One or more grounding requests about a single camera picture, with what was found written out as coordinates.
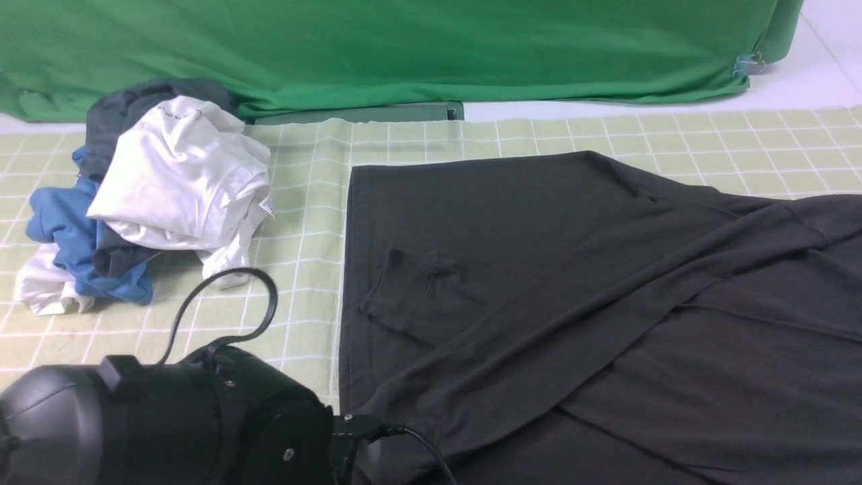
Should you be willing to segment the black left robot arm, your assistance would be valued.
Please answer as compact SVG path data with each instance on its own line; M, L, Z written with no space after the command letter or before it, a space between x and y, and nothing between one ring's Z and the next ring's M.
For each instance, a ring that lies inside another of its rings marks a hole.
M335 484L333 410L245 350L45 365L2 393L3 484Z

